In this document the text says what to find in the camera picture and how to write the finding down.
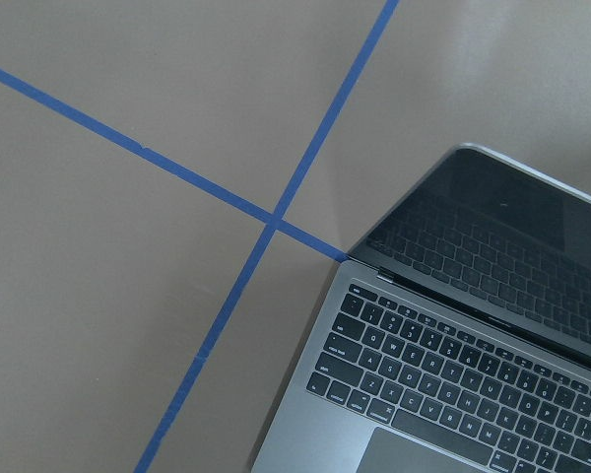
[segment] open laptop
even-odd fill
[[[254,473],[591,473],[591,197],[451,150],[341,264]]]

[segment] laptop screen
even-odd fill
[[[591,356],[591,197],[507,157],[456,149],[351,256]]]

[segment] beige surface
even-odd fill
[[[271,210],[382,4],[0,1],[0,67]],[[403,1],[287,218],[461,141],[591,193],[591,2]],[[0,471],[132,470],[261,228],[0,85]],[[332,265],[273,239],[151,471],[248,466]]]

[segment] blue line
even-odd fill
[[[304,230],[299,229],[289,222],[282,220],[278,225],[278,230],[339,263],[348,259],[347,254],[341,249],[338,249],[326,241],[319,239],[317,236],[313,236]]]
[[[247,258],[247,261],[245,261],[243,269],[236,278],[234,286],[232,286],[232,289],[230,290],[230,293],[228,294],[226,301],[222,305],[221,310],[217,315],[217,318],[210,327],[208,335],[206,335],[206,338],[204,339],[204,342],[199,348],[197,355],[195,355],[195,358],[193,359],[193,362],[188,368],[186,375],[184,376],[179,387],[177,388],[177,391],[175,391],[175,394],[172,400],[170,401],[170,404],[168,404],[166,412],[164,412],[164,415],[160,420],[160,423],[158,424],[156,431],[151,437],[149,443],[147,444],[147,448],[140,457],[140,461],[138,462],[138,465],[134,470],[135,473],[146,472],[149,469],[149,466],[153,462],[154,458],[156,457],[156,453],[160,448],[164,436],[166,435],[173,421],[177,417],[177,413],[184,404],[184,401],[186,400],[188,393],[192,389],[193,384],[195,384],[197,376],[204,367],[206,360],[208,360],[210,353],[212,352],[213,348],[215,348],[215,344],[217,343],[219,336],[226,327],[228,320],[230,320],[230,316],[234,311],[234,308],[236,307],[236,304],[238,303],[238,300],[240,299],[243,290],[245,289],[245,286],[251,279],[252,274],[254,274],[254,271],[256,270],[256,267],[258,266],[258,263],[260,262],[260,259],[263,256],[263,254],[265,253],[265,250],[267,249],[267,246],[269,245],[269,242],[271,241],[272,236],[275,232],[276,227],[274,225],[266,225],[259,239],[256,241],[256,244],[254,245],[254,248],[252,249],[249,257]]]
[[[56,111],[69,120],[72,120],[75,123],[88,128],[90,131],[98,134],[108,141],[111,141],[112,143],[115,143],[121,148],[133,153],[134,155],[137,155],[140,158],[156,165],[157,167],[176,175],[180,179],[193,184],[196,187],[199,187],[205,192],[217,197],[220,200],[223,200],[224,202],[232,205],[238,210],[241,210],[247,215],[250,215],[251,217],[254,217],[264,223],[269,222],[271,214],[261,207],[258,207],[248,200],[239,197],[224,187],[217,185],[215,182],[202,177],[198,173],[185,168],[184,166],[176,163],[173,160],[170,160],[160,153],[157,153],[149,148],[144,148],[137,141],[123,135],[119,131],[114,130],[104,123],[101,123],[95,118],[86,115],[78,109],[68,105],[67,103],[50,96],[46,92],[37,89],[31,84],[28,84],[23,80],[9,74],[8,72],[3,71],[2,69],[0,69],[0,83],[27,96],[30,99],[33,99],[34,101],[37,101],[51,110]]]
[[[277,215],[279,218],[282,219],[285,216],[287,209],[294,200],[294,197],[296,197],[297,190],[304,181],[304,177],[308,173],[308,170],[313,164],[313,161],[315,160],[317,153],[324,144],[324,141],[326,140],[328,133],[333,127],[333,124],[337,120],[337,116],[339,115],[340,111],[342,111],[342,108],[344,107],[344,104],[346,103],[348,96],[350,95],[351,91],[353,90],[353,87],[357,83],[361,71],[365,66],[365,63],[372,54],[372,51],[374,50],[374,47],[381,38],[381,35],[385,31],[385,27],[389,23],[389,20],[392,17],[394,9],[398,5],[399,1],[400,0],[387,0],[387,2],[385,2],[385,5],[383,6],[381,13],[376,19],[376,22],[374,22],[374,25],[372,26],[370,33],[367,35],[367,38],[365,39],[365,42],[363,43],[363,46],[361,47],[359,54],[357,55],[355,61],[353,62],[353,65],[349,69],[348,74],[344,79],[344,82],[339,88],[339,91],[337,91],[337,94],[335,95],[335,98],[333,98],[333,101],[328,107],[328,110],[326,111],[324,118],[322,118],[322,121],[320,122],[319,127],[317,128],[317,131],[313,136],[313,139],[306,148],[306,151],[302,156],[302,160],[295,169],[294,175],[287,184],[287,188],[285,189],[283,196],[276,205],[274,215]]]

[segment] keyboard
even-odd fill
[[[306,389],[502,473],[591,473],[591,388],[350,284]]]
[[[450,199],[412,195],[366,244],[460,291],[591,344],[591,270]]]

